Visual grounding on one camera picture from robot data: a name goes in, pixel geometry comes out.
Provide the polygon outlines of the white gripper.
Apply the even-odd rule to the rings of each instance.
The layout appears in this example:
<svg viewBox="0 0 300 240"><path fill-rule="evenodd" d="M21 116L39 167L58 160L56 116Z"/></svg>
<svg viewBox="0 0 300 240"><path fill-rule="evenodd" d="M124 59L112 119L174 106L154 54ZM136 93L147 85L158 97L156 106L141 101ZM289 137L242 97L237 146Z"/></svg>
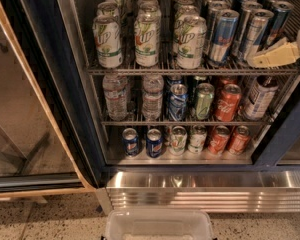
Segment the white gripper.
<svg viewBox="0 0 300 240"><path fill-rule="evenodd" d="M268 49L249 56L247 63L254 68L269 68L289 65L296 62L299 58L300 30L297 34L297 43L289 42L287 38L284 37Z"/></svg>

